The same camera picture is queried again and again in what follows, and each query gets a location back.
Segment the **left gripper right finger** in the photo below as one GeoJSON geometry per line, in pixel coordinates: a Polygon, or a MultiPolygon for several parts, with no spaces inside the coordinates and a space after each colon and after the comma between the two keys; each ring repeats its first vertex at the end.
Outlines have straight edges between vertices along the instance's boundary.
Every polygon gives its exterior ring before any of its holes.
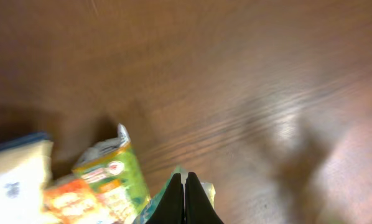
{"type": "Polygon", "coordinates": [[[186,224],[223,224],[194,172],[188,173],[185,184],[185,221],[186,224]]]}

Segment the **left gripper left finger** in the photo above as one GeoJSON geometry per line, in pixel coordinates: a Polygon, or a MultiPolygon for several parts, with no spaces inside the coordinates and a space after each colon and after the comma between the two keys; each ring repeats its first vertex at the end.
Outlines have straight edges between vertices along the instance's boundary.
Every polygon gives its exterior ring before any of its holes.
{"type": "Polygon", "coordinates": [[[172,176],[156,210],[146,224],[183,224],[184,187],[181,174],[172,176]]]}

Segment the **green snack tube packet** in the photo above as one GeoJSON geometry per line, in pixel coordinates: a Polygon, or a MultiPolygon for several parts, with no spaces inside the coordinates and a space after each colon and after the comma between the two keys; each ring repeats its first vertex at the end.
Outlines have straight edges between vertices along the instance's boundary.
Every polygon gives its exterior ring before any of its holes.
{"type": "Polygon", "coordinates": [[[125,126],[117,127],[115,138],[89,147],[72,172],[119,218],[132,223],[151,196],[125,126]]]}

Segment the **orange small carton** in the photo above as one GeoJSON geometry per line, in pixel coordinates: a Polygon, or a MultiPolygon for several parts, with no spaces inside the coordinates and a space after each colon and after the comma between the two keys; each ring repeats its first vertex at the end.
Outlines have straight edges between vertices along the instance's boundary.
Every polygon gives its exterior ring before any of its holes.
{"type": "Polygon", "coordinates": [[[119,218],[80,179],[44,192],[44,204],[64,224],[114,224],[119,218]]]}

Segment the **beige snack bag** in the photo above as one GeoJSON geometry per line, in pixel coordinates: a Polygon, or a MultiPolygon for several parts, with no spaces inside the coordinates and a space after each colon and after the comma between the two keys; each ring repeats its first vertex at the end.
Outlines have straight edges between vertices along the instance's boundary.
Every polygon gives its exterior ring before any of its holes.
{"type": "Polygon", "coordinates": [[[55,222],[43,203],[52,148],[43,132],[0,143],[0,224],[55,222]]]}

